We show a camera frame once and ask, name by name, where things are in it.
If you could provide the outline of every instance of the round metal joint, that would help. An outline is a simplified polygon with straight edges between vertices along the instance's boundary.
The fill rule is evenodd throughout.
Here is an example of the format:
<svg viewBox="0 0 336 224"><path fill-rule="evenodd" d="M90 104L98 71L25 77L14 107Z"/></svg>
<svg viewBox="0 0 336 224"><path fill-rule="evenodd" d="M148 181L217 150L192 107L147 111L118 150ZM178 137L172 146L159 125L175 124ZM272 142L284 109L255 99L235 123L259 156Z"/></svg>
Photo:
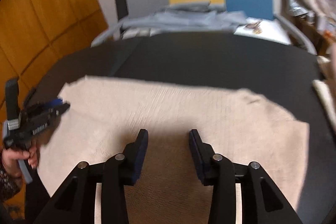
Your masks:
<svg viewBox="0 0 336 224"><path fill-rule="evenodd" d="M251 167L252 167L253 169L259 169L260 164L257 163L256 161L253 161L253 162L251 162Z"/></svg>
<svg viewBox="0 0 336 224"><path fill-rule="evenodd" d="M83 168L87 167L87 162L86 162L86 161L81 161L81 162L77 165L77 167L78 167L79 169L83 169Z"/></svg>
<svg viewBox="0 0 336 224"><path fill-rule="evenodd" d="M223 156L220 154L214 154L212 158L216 161L221 161L223 159Z"/></svg>
<svg viewBox="0 0 336 224"><path fill-rule="evenodd" d="M124 154L116 154L115 159L116 160L123 160L125 158Z"/></svg>

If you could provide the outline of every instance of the dark sleeve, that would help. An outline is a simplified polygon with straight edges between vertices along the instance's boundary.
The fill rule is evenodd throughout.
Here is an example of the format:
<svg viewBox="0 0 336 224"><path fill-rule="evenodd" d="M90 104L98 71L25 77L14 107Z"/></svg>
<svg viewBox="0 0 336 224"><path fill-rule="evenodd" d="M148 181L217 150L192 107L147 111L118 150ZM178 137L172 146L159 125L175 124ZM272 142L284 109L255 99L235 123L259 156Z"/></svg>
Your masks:
<svg viewBox="0 0 336 224"><path fill-rule="evenodd" d="M14 179L7 175L2 166L1 156L2 153L0 152L0 202L4 202L19 193L20 188L16 185Z"/></svg>

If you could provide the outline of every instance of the gray handle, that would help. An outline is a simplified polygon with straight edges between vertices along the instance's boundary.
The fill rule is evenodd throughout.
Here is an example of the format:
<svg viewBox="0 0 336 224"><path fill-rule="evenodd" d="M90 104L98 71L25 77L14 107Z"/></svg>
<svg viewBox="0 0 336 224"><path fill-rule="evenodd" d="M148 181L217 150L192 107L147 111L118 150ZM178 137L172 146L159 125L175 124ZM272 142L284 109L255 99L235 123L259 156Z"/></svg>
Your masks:
<svg viewBox="0 0 336 224"><path fill-rule="evenodd" d="M2 139L4 139L7 136L8 132L8 122L7 120L3 122L2 125ZM26 184L29 184L33 181L32 176L30 174L28 161L27 160L18 160L19 167L21 169L22 175L25 178Z"/></svg>

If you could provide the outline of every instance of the folded gray cloth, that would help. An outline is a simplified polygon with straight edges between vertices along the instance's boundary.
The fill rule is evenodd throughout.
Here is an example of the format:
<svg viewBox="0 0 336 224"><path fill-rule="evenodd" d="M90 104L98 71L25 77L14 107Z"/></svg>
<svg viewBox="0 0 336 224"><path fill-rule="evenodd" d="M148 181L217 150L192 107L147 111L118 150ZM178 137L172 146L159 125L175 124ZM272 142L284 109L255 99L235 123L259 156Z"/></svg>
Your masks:
<svg viewBox="0 0 336 224"><path fill-rule="evenodd" d="M234 33L239 26L246 25L247 16L243 11L226 12L225 5L210 4L209 1L173 4L140 18L124 18L115 26L98 35L91 47L112 37L121 27L155 28L159 32L179 31L225 31Z"/></svg>

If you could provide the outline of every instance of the person's arm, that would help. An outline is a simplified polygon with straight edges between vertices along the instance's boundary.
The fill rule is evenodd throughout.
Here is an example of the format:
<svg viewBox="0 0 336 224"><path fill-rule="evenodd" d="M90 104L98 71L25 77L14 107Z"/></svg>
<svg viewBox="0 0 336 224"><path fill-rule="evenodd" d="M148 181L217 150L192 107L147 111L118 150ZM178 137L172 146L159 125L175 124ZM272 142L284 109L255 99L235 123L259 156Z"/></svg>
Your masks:
<svg viewBox="0 0 336 224"><path fill-rule="evenodd" d="M36 146L29 151L2 150L0 151L0 202L16 195L22 187L22 172L17 160L27 160L32 168L37 167Z"/></svg>

